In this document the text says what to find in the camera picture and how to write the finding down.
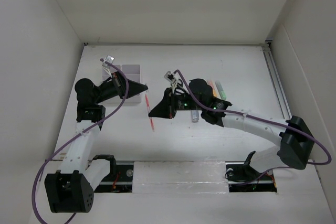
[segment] white wall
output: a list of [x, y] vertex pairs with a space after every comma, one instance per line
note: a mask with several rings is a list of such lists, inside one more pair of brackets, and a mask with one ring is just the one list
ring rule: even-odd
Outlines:
[[51, 153], [81, 43], [56, 0], [0, 0], [0, 223], [27, 223], [38, 165]]
[[57, 0], [84, 42], [258, 44], [286, 0]]
[[[272, 51], [291, 111], [332, 152], [336, 146], [336, 0], [296, 0], [279, 27]], [[316, 160], [325, 155], [315, 147]], [[336, 219], [336, 161], [318, 167]]]

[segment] white table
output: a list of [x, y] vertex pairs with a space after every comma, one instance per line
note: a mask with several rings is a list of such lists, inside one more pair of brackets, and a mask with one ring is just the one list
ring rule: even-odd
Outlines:
[[[179, 68], [186, 79], [220, 80], [227, 100], [273, 118], [281, 118], [279, 102], [264, 59], [256, 46], [86, 46], [75, 83], [89, 78], [101, 81], [101, 62], [106, 55], [115, 64], [140, 64], [142, 82], [149, 86], [154, 107], [169, 83], [168, 70]], [[71, 92], [56, 148], [75, 132], [76, 93]], [[114, 107], [107, 107], [107, 113]], [[104, 122], [91, 157], [113, 154], [119, 161], [243, 161], [253, 150], [272, 144], [237, 130], [191, 122], [190, 112], [178, 111], [175, 119], [154, 119], [152, 132], [144, 102], [126, 105]], [[44, 174], [54, 173], [60, 161], [50, 163]], [[333, 223], [313, 166], [304, 171], [277, 170], [278, 193], [222, 194], [153, 193], [96, 194], [89, 214], [72, 223]], [[38, 208], [48, 223], [63, 223], [69, 215], [52, 214], [44, 186], [37, 194]], [[37, 223], [34, 215], [30, 224]]]

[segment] purple cable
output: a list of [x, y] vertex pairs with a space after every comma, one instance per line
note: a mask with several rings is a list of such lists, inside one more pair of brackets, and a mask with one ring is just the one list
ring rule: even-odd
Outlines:
[[[224, 113], [232, 113], [232, 114], [238, 114], [238, 115], [244, 115], [243, 112], [240, 112], [240, 111], [233, 111], [233, 110], [215, 110], [215, 109], [211, 109], [211, 108], [208, 108], [206, 106], [204, 106], [203, 104], [201, 104], [199, 102], [199, 100], [197, 100], [197, 98], [194, 96], [193, 92], [191, 91], [191, 89], [189, 88], [189, 85], [187, 83], [187, 81], [185, 80], [185, 78], [183, 77], [182, 73], [177, 69], [174, 71], [174, 73], [178, 73], [183, 81], [183, 83], [185, 84], [185, 87], [187, 88], [190, 96], [193, 98], [193, 100], [197, 103], [197, 105], [199, 105], [201, 108], [205, 109], [205, 110], [209, 110], [209, 111], [213, 111], [213, 112], [224, 112]], [[327, 150], [327, 148], [325, 148], [325, 146], [323, 144], [321, 144], [318, 140], [316, 140], [314, 137], [312, 137], [311, 135], [308, 135], [307, 133], [301, 131], [301, 130], [298, 130], [294, 127], [291, 127], [291, 126], [288, 126], [288, 125], [285, 125], [285, 124], [282, 124], [282, 123], [277, 123], [277, 122], [273, 122], [273, 121], [270, 121], [270, 120], [266, 120], [266, 119], [263, 119], [263, 118], [259, 118], [257, 116], [253, 116], [253, 115], [246, 115], [246, 117], [248, 118], [252, 118], [254, 120], [257, 120], [259, 122], [264, 122], [264, 123], [268, 123], [268, 124], [273, 124], [273, 125], [276, 125], [276, 126], [280, 126], [280, 127], [284, 127], [286, 129], [289, 129], [291, 131], [294, 131], [294, 132], [297, 132], [301, 135], [303, 135], [304, 137], [308, 138], [309, 140], [312, 140], [314, 143], [316, 143], [319, 147], [321, 147], [321, 149], [326, 153], [327, 157], [328, 157], [328, 160], [325, 161], [325, 162], [320, 162], [320, 163], [315, 163], [315, 162], [307, 162], [307, 164], [311, 164], [311, 165], [328, 165], [331, 163], [331, 155], [329, 153], [329, 151]]]
[[[83, 130], [83, 133], [88, 132], [90, 129], [92, 129], [93, 127], [97, 126], [98, 124], [104, 122], [106, 119], [110, 118], [111, 116], [113, 116], [120, 108], [121, 106], [125, 103], [127, 95], [128, 95], [128, 89], [129, 89], [129, 83], [128, 83], [128, 79], [126, 78], [125, 74], [116, 66], [112, 65], [111, 63], [105, 62], [107, 65], [109, 65], [110, 67], [113, 67], [116, 71], [118, 71], [122, 77], [125, 79], [126, 82], [126, 91], [125, 91], [125, 95], [121, 100], [121, 103], [118, 105], [118, 107], [112, 111], [112, 113], [110, 113], [109, 115], [105, 116], [102, 120], [98, 121], [97, 123], [91, 125], [90, 127], [86, 128], [85, 130]], [[40, 175], [42, 174], [44, 168], [46, 167], [46, 165], [53, 160], [53, 158], [62, 150], [64, 149], [66, 146], [68, 146], [69, 144], [71, 144], [74, 140], [76, 140], [79, 136], [81, 136], [81, 134], [77, 134], [76, 136], [74, 136], [72, 139], [70, 139], [69, 141], [67, 141], [64, 145], [62, 145], [57, 151], [55, 151], [48, 159], [46, 159], [46, 161], [44, 162], [44, 164], [41, 166], [41, 168], [38, 170], [37, 175], [35, 177], [34, 183], [33, 183], [33, 189], [31, 191], [31, 203], [33, 206], [33, 212], [37, 218], [37, 220], [42, 223], [42, 224], [48, 224], [44, 221], [44, 219], [42, 219], [41, 215], [39, 214], [38, 210], [37, 210], [37, 206], [36, 206], [36, 187], [37, 187], [37, 183], [39, 180]], [[71, 222], [71, 220], [74, 218], [74, 216], [76, 215], [76, 213], [74, 213], [73, 215], [71, 215], [71, 217], [65, 222], [65, 224], [68, 224]]]

